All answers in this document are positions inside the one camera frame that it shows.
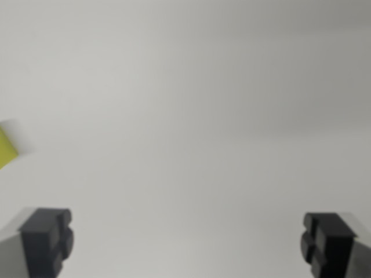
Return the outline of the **black silver gripper left finger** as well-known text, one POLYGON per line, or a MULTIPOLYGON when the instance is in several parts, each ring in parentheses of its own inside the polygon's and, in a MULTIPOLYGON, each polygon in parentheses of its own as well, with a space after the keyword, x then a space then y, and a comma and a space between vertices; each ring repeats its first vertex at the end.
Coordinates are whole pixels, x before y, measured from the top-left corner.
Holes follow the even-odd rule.
POLYGON ((67 208, 26 207, 1 228, 1 277, 58 277, 74 246, 67 208))

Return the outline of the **black silver gripper right finger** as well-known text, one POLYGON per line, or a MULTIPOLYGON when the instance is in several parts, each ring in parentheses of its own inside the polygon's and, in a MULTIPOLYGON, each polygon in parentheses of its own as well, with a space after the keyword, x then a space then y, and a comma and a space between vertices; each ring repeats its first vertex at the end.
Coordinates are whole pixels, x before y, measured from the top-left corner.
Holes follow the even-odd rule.
POLYGON ((314 277, 370 277, 370 229, 351 213, 306 213, 300 239, 314 277))

